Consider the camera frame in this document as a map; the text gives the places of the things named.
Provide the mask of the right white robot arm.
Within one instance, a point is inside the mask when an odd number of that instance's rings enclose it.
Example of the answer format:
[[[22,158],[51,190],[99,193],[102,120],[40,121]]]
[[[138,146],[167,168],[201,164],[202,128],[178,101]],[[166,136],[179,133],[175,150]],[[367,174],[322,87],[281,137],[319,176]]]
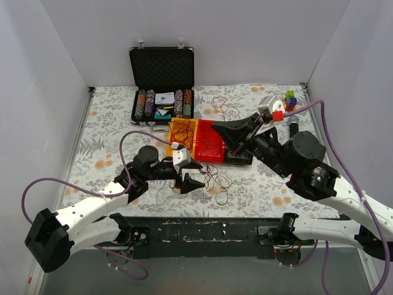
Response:
[[[231,122],[214,122],[212,129],[234,155],[248,152],[282,178],[296,195],[328,206],[346,220],[313,219],[283,214],[278,227],[261,231],[265,245],[293,245],[304,240],[327,240],[364,250],[383,260],[385,250],[379,231],[392,247],[392,209],[356,192],[354,185],[324,163],[326,148],[310,132],[297,132],[284,144],[276,128],[261,132],[258,114]]]

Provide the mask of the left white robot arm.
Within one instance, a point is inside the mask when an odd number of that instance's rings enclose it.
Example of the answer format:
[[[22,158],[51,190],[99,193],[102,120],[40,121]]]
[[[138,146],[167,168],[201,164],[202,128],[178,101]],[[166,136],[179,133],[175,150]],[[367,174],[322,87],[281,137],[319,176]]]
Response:
[[[123,246],[131,242],[133,233],[126,217],[115,210],[124,207],[148,191],[149,181],[173,180],[181,194],[204,187],[183,170],[199,170],[202,166],[183,146],[170,157],[158,158],[153,146],[140,148],[126,165],[96,196],[51,212],[40,211],[31,225],[25,245],[45,273],[60,268],[72,254],[104,242]]]

